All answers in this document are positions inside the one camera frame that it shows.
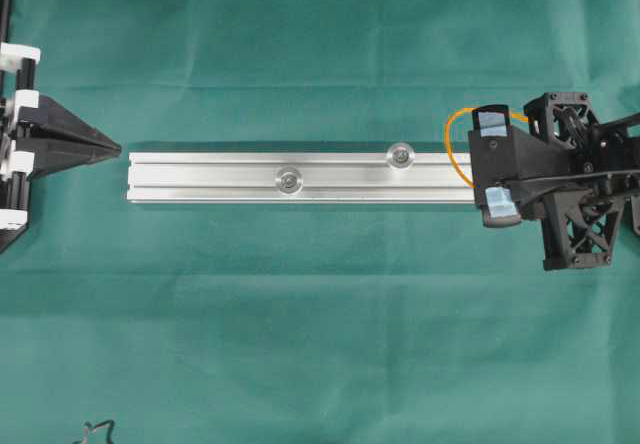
bolt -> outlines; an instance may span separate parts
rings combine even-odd
[[[298,185],[298,176],[293,173],[282,176],[282,187],[285,189],[293,189]]]
[[[406,164],[409,160],[409,151],[401,147],[393,152],[393,160],[398,164]]]

